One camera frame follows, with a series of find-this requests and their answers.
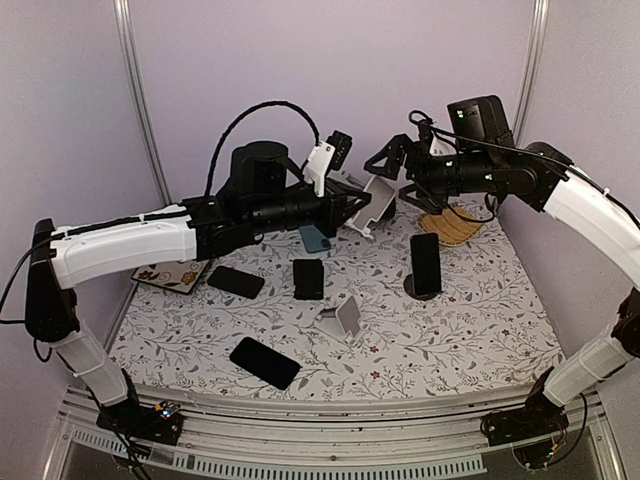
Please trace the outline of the blue smartphone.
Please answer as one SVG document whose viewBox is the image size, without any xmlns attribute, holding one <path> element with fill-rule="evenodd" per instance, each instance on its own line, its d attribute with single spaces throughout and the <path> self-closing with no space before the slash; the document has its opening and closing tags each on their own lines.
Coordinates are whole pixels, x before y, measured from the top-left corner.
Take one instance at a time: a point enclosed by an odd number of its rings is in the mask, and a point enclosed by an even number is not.
<svg viewBox="0 0 640 480">
<path fill-rule="evenodd" d="M 410 239 L 414 290 L 419 295 L 442 291 L 439 238 L 436 233 L 414 235 Z"/>
</svg>

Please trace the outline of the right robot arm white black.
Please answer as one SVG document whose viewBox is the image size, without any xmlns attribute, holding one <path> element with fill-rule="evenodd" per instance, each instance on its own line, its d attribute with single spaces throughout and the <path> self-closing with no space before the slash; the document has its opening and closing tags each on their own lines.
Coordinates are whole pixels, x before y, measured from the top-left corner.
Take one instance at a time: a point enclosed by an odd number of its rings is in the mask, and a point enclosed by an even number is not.
<svg viewBox="0 0 640 480">
<path fill-rule="evenodd" d="M 447 110 L 454 153 L 432 155 L 432 143 L 442 132 L 425 113 L 413 110 L 409 120 L 418 129 L 417 139 L 394 136 L 365 162 L 365 170 L 390 180 L 405 176 L 409 184 L 400 198 L 427 213 L 442 213 L 449 198 L 461 194 L 483 193 L 498 202 L 515 196 L 573 229 L 634 285 L 615 324 L 534 384 L 516 422 L 524 435 L 537 436 L 580 393 L 639 355 L 639 220 L 549 144 L 517 148 L 499 97 L 462 100 Z"/>
</svg>

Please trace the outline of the round wooden base phone stand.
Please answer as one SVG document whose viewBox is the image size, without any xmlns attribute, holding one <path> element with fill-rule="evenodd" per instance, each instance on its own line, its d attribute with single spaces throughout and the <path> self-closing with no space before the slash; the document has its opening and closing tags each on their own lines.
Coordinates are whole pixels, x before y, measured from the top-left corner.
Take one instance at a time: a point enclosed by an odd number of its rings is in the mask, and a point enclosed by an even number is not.
<svg viewBox="0 0 640 480">
<path fill-rule="evenodd" d="M 412 275 L 408 275 L 404 281 L 403 281 L 403 288 L 405 293 L 411 297 L 412 299 L 418 300 L 418 301 L 428 301 L 428 300 L 432 300 L 436 297 L 438 297 L 440 295 L 440 292 L 435 292 L 435 293 L 428 293 L 428 294 L 424 294 L 424 295 L 419 295 L 415 292 L 414 290 L 414 284 L 413 284 L 413 276 Z"/>
</svg>

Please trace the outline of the white folding phone stand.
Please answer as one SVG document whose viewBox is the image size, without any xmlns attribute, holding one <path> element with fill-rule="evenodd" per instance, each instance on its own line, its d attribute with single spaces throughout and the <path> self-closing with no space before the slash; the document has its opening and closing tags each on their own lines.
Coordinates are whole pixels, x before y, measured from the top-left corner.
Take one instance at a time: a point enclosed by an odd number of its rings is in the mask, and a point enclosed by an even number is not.
<svg viewBox="0 0 640 480">
<path fill-rule="evenodd" d="M 371 195 L 370 202 L 351 216 L 345 225 L 363 237 L 373 240 L 370 224 L 382 219 L 383 214 L 395 199 L 396 191 L 382 177 L 374 175 L 365 184 L 363 192 Z"/>
</svg>

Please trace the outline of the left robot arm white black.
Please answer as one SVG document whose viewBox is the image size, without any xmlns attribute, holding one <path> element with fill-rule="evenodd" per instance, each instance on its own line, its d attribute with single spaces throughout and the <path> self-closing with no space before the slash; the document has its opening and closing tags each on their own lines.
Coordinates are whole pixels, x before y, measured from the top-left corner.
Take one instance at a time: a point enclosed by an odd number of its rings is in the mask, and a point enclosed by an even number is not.
<svg viewBox="0 0 640 480">
<path fill-rule="evenodd" d="M 233 150 L 230 176 L 216 195 L 206 191 L 161 210 L 80 227 L 39 221 L 17 262 L 28 268 L 21 324 L 59 355 L 116 424 L 141 433 L 148 412 L 128 375 L 79 319 L 75 287 L 154 263 L 221 258 L 270 232 L 313 225 L 335 236 L 371 201 L 370 194 L 328 177 L 351 147 L 351 136 L 334 131 L 316 138 L 297 165 L 285 145 L 254 141 Z"/>
</svg>

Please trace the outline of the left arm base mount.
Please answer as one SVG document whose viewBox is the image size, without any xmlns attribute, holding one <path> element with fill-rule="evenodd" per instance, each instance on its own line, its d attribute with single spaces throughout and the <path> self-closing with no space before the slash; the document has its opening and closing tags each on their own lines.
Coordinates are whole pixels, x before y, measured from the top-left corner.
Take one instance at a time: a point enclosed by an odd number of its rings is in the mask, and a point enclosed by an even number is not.
<svg viewBox="0 0 640 480">
<path fill-rule="evenodd" d="M 144 406 L 137 399 L 129 398 L 108 407 L 99 404 L 96 425 L 127 438 L 176 446 L 184 423 L 180 409 L 174 402 Z"/>
</svg>

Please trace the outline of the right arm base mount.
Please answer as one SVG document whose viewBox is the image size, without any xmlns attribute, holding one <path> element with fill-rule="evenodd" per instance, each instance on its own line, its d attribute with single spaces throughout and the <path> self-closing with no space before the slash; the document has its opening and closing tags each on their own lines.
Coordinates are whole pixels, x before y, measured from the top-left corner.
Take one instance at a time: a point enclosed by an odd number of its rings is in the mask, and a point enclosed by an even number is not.
<svg viewBox="0 0 640 480">
<path fill-rule="evenodd" d="M 519 408 L 484 415 L 480 421 L 480 432 L 490 446 L 497 446 L 560 432 L 568 426 L 563 407 L 558 407 L 543 395 L 536 395 Z"/>
</svg>

